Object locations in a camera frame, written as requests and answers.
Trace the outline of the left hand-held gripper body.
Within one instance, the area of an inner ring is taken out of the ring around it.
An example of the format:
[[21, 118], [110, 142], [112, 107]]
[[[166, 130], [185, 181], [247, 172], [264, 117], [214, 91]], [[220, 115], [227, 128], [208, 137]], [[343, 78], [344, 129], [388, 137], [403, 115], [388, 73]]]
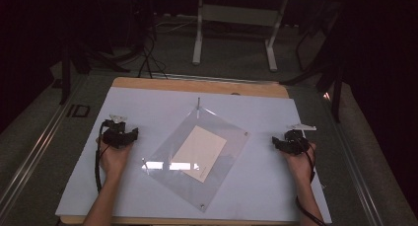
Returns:
[[126, 133], [125, 116], [111, 114], [109, 119], [104, 121], [105, 132], [102, 134], [102, 141], [115, 148], [126, 146], [132, 142], [131, 134]]

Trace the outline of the aluminium rail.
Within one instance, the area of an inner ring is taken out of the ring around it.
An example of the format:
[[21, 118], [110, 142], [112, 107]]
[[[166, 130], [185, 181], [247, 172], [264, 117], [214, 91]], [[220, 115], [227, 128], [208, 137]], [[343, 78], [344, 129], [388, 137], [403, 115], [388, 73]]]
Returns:
[[67, 98], [47, 88], [0, 134], [0, 222], [4, 220], [53, 138], [85, 76], [76, 78]]
[[330, 115], [334, 129], [342, 145], [343, 158], [346, 163], [351, 182], [354, 186], [358, 199], [361, 202], [363, 211], [369, 221], [370, 226], [383, 226], [382, 218], [376, 208], [375, 202], [371, 196], [370, 189], [367, 186], [365, 179], [356, 163], [354, 155], [351, 151], [349, 142], [343, 132], [339, 123], [334, 120], [333, 115]]

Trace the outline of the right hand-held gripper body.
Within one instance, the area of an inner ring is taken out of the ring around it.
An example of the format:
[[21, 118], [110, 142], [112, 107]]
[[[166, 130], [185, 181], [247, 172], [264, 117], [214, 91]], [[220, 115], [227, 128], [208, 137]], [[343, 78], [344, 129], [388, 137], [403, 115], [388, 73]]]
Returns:
[[289, 130], [285, 133], [284, 152], [288, 154], [299, 155], [307, 152], [311, 147], [310, 142], [306, 139], [306, 131], [315, 131], [315, 126], [302, 123], [288, 125]]

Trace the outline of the photo card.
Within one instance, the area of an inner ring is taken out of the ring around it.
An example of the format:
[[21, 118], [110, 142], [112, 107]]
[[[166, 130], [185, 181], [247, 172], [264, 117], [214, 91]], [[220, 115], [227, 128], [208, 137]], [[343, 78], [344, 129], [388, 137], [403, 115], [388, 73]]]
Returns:
[[225, 138], [195, 125], [170, 160], [170, 169], [204, 183], [226, 143]]

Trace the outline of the person's right hand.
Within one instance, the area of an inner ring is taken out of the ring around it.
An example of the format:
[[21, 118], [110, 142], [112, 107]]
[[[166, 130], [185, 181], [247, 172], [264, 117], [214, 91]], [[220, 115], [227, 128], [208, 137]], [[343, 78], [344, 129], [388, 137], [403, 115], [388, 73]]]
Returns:
[[310, 183], [314, 176], [314, 161], [315, 148], [313, 143], [310, 143], [309, 150], [300, 155], [291, 155], [282, 152], [282, 155], [287, 161], [289, 171], [297, 184]]

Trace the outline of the person's left hand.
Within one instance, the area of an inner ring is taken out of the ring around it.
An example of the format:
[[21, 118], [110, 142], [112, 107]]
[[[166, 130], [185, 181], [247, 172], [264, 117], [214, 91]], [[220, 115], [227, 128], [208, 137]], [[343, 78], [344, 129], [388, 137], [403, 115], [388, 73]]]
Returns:
[[132, 144], [117, 149], [100, 141], [100, 160], [108, 178], [116, 179], [122, 176], [131, 148]]

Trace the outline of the white metal desk frame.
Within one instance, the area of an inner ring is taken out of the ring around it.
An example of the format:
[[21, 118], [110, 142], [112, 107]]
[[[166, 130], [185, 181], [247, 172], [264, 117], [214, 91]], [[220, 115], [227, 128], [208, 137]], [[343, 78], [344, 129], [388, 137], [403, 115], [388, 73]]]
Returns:
[[264, 42], [264, 46], [269, 70], [271, 72], [277, 72], [278, 66], [273, 45], [281, 26], [287, 4], [288, 0], [282, 0], [278, 10], [264, 10], [206, 4], [204, 0], [198, 0], [197, 30], [192, 64], [199, 65], [201, 62], [203, 42], [202, 26], [204, 21], [245, 24], [272, 28], [272, 34], [270, 38]]

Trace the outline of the white board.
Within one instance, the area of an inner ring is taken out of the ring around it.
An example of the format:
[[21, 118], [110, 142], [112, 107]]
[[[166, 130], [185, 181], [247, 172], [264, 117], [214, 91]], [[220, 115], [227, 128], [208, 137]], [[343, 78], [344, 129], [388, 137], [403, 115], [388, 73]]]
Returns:
[[139, 224], [294, 223], [295, 187], [271, 142], [298, 124], [271, 92], [111, 88], [98, 119], [138, 128], [113, 211]]

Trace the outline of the black metal stand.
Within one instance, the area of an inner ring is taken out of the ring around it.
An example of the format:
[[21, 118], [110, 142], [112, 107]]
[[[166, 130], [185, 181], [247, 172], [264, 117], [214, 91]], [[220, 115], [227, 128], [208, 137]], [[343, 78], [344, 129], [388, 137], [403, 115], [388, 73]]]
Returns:
[[95, 60], [103, 64], [105, 67], [117, 72], [127, 72], [127, 69], [122, 68], [116, 64], [117, 61], [127, 60], [139, 52], [137, 48], [134, 48], [130, 52], [123, 55], [119, 55], [116, 57], [106, 57], [79, 40], [75, 40], [74, 42], [65, 40], [64, 42], [62, 42], [61, 78], [57, 79], [53, 84], [54, 87], [61, 89], [60, 105], [64, 105], [66, 103], [71, 93], [71, 50], [81, 50], [82, 52], [92, 56]]
[[333, 28], [328, 31], [322, 29], [325, 40], [313, 61], [302, 69], [302, 74], [291, 79], [280, 81], [281, 85], [294, 86], [317, 74], [321, 74], [315, 84], [316, 90], [325, 95], [330, 88], [333, 88], [331, 99], [331, 114], [336, 122], [340, 121], [339, 107], [342, 91], [342, 79], [344, 74], [344, 62], [338, 60], [331, 52], [332, 48], [328, 39], [333, 36]]

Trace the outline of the clear acrylic photo frame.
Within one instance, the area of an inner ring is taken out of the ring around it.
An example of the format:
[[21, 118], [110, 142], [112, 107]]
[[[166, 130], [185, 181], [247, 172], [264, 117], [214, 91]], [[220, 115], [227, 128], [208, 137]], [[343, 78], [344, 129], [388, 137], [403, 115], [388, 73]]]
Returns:
[[[170, 160], [195, 125], [227, 140], [204, 183], [200, 183], [182, 171], [170, 169]], [[142, 169], [158, 183], [204, 212], [235, 165], [249, 138], [248, 130], [223, 119], [197, 102], [196, 107], [157, 151], [142, 161]]]

